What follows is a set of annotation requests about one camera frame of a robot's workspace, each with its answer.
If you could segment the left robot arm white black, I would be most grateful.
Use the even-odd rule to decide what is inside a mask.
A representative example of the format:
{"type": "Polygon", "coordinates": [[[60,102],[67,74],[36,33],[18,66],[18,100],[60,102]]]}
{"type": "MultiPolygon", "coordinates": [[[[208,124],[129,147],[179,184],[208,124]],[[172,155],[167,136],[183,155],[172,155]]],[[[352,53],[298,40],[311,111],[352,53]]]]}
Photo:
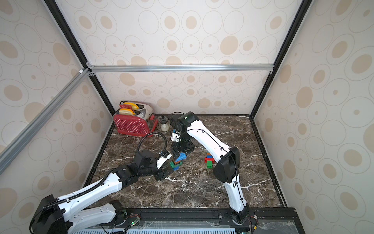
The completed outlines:
{"type": "Polygon", "coordinates": [[[160,153],[141,150],[136,152],[131,164],[110,169],[102,179],[91,185],[58,198],[46,196],[31,219],[30,233],[72,234],[98,224],[123,224],[125,210],[120,202],[112,201],[91,209],[89,206],[136,183],[140,177],[165,179],[173,172],[167,163],[171,157],[167,150],[160,153]]]}

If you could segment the green small lego brick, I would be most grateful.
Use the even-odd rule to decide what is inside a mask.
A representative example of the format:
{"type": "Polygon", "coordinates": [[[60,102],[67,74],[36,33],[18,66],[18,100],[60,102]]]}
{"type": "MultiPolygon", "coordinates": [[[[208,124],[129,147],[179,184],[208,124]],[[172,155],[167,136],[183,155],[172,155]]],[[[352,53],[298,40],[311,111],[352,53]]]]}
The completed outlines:
{"type": "Polygon", "coordinates": [[[206,162],[206,167],[207,167],[208,169],[211,169],[211,168],[213,167],[213,163],[212,163],[212,161],[207,161],[207,162],[206,162]]]}

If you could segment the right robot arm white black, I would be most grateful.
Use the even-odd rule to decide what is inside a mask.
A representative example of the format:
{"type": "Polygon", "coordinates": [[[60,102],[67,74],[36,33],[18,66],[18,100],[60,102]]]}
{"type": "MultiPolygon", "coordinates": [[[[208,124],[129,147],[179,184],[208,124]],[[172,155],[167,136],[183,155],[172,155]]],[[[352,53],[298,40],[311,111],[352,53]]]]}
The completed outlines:
{"type": "Polygon", "coordinates": [[[211,133],[193,112],[169,117],[173,133],[171,152],[173,162],[183,161],[194,151],[192,139],[198,141],[213,157],[216,165],[215,177],[224,184],[229,197],[231,217],[236,224],[243,224],[249,213],[249,206],[240,185],[240,152],[237,147],[230,147],[211,133]]]}

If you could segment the red long lego brick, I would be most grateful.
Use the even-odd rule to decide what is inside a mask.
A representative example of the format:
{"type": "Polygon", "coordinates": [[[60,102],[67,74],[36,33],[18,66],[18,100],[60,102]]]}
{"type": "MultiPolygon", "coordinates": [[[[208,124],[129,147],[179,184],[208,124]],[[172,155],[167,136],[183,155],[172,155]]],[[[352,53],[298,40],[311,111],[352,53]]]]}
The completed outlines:
{"type": "Polygon", "coordinates": [[[205,163],[207,163],[208,161],[212,161],[213,163],[215,162],[213,158],[205,158],[205,163]]]}

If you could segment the light blue long lego brick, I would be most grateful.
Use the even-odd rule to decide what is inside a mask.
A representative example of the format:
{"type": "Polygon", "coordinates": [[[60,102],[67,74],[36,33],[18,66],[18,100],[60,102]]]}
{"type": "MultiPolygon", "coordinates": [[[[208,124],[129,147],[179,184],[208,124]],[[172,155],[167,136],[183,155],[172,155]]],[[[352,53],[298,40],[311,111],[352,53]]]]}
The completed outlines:
{"type": "Polygon", "coordinates": [[[179,162],[179,161],[182,161],[184,159],[186,159],[187,155],[185,153],[180,153],[179,157],[177,159],[175,159],[174,161],[175,162],[179,162]]]}

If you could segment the green long lego brick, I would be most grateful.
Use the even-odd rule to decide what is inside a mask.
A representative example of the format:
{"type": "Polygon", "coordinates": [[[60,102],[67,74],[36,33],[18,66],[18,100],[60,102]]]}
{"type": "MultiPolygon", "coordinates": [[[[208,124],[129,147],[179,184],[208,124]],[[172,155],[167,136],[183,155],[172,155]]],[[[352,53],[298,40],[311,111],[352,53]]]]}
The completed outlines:
{"type": "Polygon", "coordinates": [[[170,167],[173,169],[173,168],[175,168],[175,167],[177,167],[177,166],[180,167],[180,166],[183,164],[183,162],[180,163],[179,165],[174,165],[173,162],[171,161],[169,164],[170,164],[170,167]]]}

